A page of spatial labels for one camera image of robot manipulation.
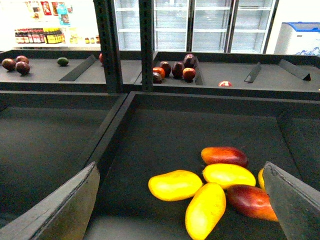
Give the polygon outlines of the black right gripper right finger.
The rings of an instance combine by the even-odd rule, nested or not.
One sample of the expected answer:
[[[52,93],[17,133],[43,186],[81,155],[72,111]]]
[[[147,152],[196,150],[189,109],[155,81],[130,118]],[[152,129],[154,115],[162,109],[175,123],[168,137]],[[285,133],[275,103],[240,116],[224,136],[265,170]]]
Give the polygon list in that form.
[[[320,238],[320,192],[267,161],[264,187],[288,240]]]

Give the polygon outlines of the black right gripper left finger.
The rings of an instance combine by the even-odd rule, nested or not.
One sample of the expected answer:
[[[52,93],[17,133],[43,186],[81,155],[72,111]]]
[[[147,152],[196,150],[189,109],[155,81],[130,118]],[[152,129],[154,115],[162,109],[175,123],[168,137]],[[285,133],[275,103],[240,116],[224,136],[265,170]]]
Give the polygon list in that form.
[[[100,183],[95,162],[0,229],[2,240],[81,240]]]

